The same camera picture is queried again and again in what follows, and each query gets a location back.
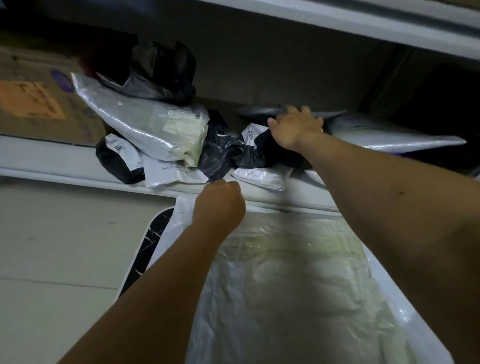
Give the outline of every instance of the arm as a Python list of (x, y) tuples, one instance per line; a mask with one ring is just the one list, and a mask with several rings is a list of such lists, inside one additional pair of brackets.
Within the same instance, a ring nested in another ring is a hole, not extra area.
[(196, 199), (192, 224), (60, 363), (183, 364), (210, 265), (244, 215), (237, 182), (205, 186)]
[(308, 107), (269, 119), (275, 140), (321, 176), (457, 363), (480, 356), (480, 183), (322, 133)]

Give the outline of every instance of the floor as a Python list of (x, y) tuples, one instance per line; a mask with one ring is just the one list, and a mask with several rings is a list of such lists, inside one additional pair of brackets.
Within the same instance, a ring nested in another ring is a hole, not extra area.
[(110, 307), (172, 198), (0, 179), (0, 363), (56, 363)]

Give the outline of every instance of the cardboard box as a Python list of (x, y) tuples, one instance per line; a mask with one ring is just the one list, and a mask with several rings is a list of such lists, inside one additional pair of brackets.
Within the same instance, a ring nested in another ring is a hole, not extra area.
[(94, 146), (102, 119), (77, 96), (78, 59), (0, 45), (0, 134)]

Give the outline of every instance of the right hand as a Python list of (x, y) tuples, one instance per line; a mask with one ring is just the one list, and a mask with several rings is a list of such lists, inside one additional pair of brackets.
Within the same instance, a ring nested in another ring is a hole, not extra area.
[(195, 200), (192, 225), (215, 230), (226, 238), (245, 216), (245, 199), (236, 181), (207, 184)]
[(268, 127), (281, 147), (298, 152), (303, 137), (323, 132), (324, 120), (315, 119), (308, 106), (302, 106), (300, 110), (295, 106), (287, 106), (287, 110), (286, 115), (269, 118)]

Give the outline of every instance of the forearm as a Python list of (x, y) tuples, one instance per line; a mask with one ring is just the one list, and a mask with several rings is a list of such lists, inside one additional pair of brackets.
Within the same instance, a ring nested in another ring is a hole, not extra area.
[(188, 227), (61, 363), (183, 363), (198, 298), (225, 237)]
[(466, 337), (478, 338), (480, 183), (326, 134), (307, 135), (299, 151), (437, 335), (463, 355)]

